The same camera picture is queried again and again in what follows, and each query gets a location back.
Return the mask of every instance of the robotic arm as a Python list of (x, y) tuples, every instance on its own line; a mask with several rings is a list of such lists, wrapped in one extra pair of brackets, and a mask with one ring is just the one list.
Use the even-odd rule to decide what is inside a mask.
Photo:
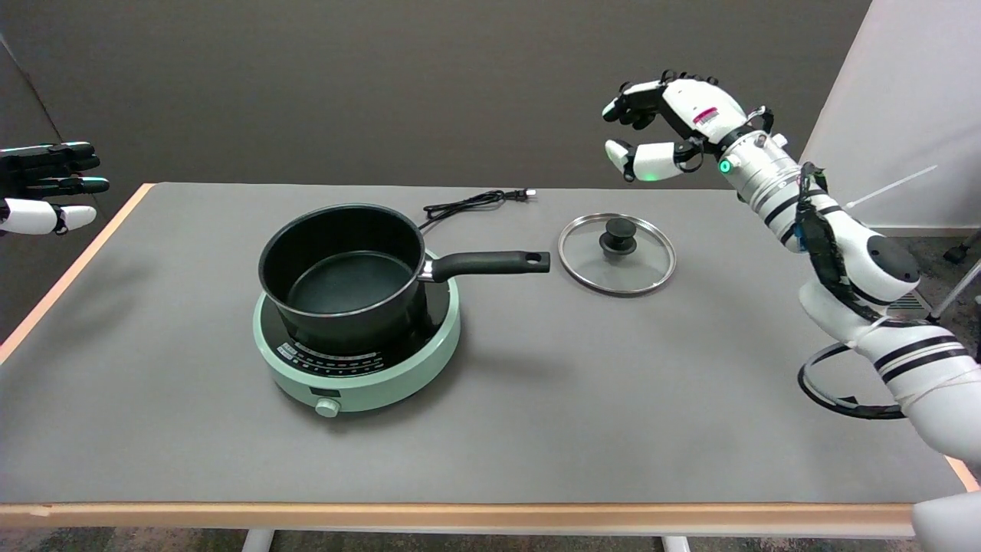
[(79, 176), (97, 166), (95, 148), (84, 141), (0, 149), (0, 236), (63, 235), (95, 220), (92, 207), (45, 199), (109, 190), (104, 178)]
[[(603, 119), (635, 130), (660, 115), (681, 140), (638, 146), (608, 140), (606, 154), (627, 182), (657, 181), (714, 165), (776, 239), (807, 254), (815, 276), (800, 304), (825, 333), (867, 358), (920, 437), (933, 449), (981, 463), (981, 369), (957, 338), (887, 307), (919, 284), (913, 257), (854, 220), (830, 195), (820, 169), (799, 164), (771, 134), (773, 114), (751, 113), (714, 78), (664, 72), (625, 83)], [(757, 128), (752, 123), (760, 119)]]

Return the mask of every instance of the carpet floor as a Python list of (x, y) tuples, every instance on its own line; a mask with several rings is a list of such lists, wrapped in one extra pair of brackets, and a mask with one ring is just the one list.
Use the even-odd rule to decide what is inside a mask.
[[(919, 292), (938, 304), (969, 270), (981, 251), (960, 266), (943, 260), (958, 239), (903, 239), (923, 270)], [(970, 350), (977, 347), (972, 284), (943, 318)], [(975, 476), (981, 467), (971, 467)], [(244, 530), (156, 527), (86, 527), (0, 530), (2, 552), (232, 552), (241, 549)], [(785, 538), (691, 538), (693, 552), (917, 552), (910, 541), (861, 541)], [(657, 552), (655, 537), (485, 536), (277, 531), (274, 552)]]

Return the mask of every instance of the black saucepan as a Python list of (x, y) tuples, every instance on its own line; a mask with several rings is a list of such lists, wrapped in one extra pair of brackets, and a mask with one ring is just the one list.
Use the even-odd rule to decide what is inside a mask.
[(379, 205), (334, 205), (283, 227), (259, 259), (262, 288), (293, 339), (322, 353), (373, 351), (409, 331), (425, 286), (461, 274), (548, 272), (547, 252), (426, 256), (405, 215)]

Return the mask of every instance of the lid knob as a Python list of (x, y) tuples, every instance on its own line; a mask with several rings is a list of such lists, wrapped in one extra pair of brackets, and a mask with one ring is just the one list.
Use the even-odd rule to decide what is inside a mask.
[(606, 221), (606, 232), (599, 237), (603, 252), (611, 255), (627, 255), (637, 249), (637, 226), (625, 218), (611, 218)]

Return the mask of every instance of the lid rim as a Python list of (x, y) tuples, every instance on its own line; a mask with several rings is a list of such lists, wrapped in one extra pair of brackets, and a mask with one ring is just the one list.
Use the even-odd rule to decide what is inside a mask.
[[(664, 245), (664, 248), (668, 252), (668, 267), (667, 270), (664, 271), (664, 276), (662, 276), (659, 280), (655, 281), (654, 283), (648, 286), (644, 286), (643, 288), (638, 288), (636, 290), (618, 290), (615, 288), (609, 288), (601, 284), (598, 284), (597, 282), (590, 280), (589, 278), (583, 276), (578, 271), (572, 268), (572, 265), (569, 262), (569, 258), (565, 254), (565, 243), (568, 240), (569, 235), (572, 234), (577, 229), (579, 229), (580, 227), (585, 226), (589, 223), (602, 221), (604, 219), (609, 220), (611, 218), (624, 218), (633, 222), (638, 228), (643, 229), (647, 234), (654, 237), (656, 240), (658, 240)], [(562, 232), (559, 233), (558, 258), (559, 261), (562, 263), (562, 267), (565, 268), (565, 271), (568, 272), (569, 275), (572, 276), (580, 284), (583, 284), (588, 288), (593, 288), (594, 290), (597, 291), (601, 291), (607, 294), (620, 296), (620, 297), (633, 297), (633, 296), (639, 296), (639, 295), (644, 295), (653, 292), (654, 290), (663, 286), (668, 281), (668, 279), (671, 278), (671, 275), (674, 274), (675, 267), (678, 265), (678, 256), (675, 251), (674, 244), (671, 243), (671, 240), (669, 240), (668, 237), (665, 236), (663, 232), (661, 232), (656, 226), (650, 224), (644, 219), (637, 218), (631, 215), (621, 214), (621, 213), (594, 213), (590, 215), (583, 215), (581, 217), (577, 217), (573, 219), (569, 224), (565, 226), (565, 228), (562, 229)]]

